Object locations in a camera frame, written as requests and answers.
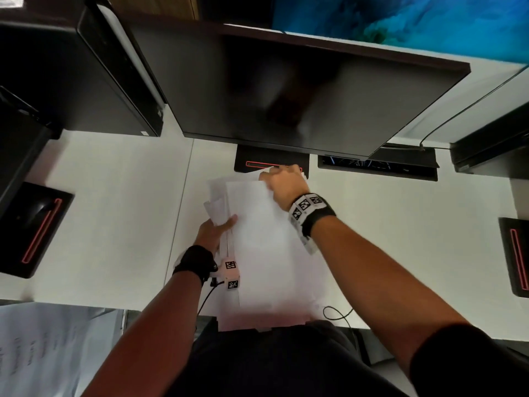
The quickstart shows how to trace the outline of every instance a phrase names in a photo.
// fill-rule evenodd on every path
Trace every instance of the forearm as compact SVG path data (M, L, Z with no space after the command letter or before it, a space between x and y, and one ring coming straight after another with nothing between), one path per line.
M83 397L161 396L187 363L201 288L196 274L174 274L123 334Z
M316 222L311 236L338 286L406 371L434 332L466 320L431 289L339 219Z

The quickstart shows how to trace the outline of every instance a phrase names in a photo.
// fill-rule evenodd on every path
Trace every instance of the stack of paper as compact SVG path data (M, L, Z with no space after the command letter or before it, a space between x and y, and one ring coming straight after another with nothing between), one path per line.
M260 171L209 182L204 206L216 224L239 220L221 239L217 263L234 257L241 275L235 291L217 296L220 330L304 323L322 296L329 271L321 253L304 248L288 213L274 202Z

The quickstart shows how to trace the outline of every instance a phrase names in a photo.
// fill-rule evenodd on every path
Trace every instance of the desk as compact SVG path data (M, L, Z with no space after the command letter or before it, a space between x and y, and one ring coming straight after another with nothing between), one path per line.
M194 141L166 281L172 263L208 219L206 181L233 173L235 151L232 144ZM510 182L455 173L449 151L436 153L441 167L436 183L320 169L312 155L309 184L349 226L473 324L494 338L529 341L529 301L511 292L498 226L498 217L516 217ZM201 301L208 290L205 285ZM342 313L350 309L332 278L324 301ZM202 314L215 312L206 303ZM367 327L354 313L348 320Z
M34 276L0 299L143 309L164 285L192 139L166 109L161 138L65 131L27 181L75 194Z

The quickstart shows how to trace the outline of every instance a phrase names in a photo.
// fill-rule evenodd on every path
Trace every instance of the person's right arm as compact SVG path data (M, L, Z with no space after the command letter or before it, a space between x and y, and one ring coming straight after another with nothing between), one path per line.
M297 166L271 169L261 180L285 211L310 192ZM468 324L439 295L338 218L318 220L311 237L347 301L407 374L413 355L428 337L451 324Z

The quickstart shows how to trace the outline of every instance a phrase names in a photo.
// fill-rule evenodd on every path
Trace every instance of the monitor stand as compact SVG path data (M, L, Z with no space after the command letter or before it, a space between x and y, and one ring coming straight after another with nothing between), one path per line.
M234 170L237 173L249 173L267 167L278 167L279 165L291 166L297 164L308 178L308 153L287 152L285 150L268 149L267 147L255 147L237 145Z

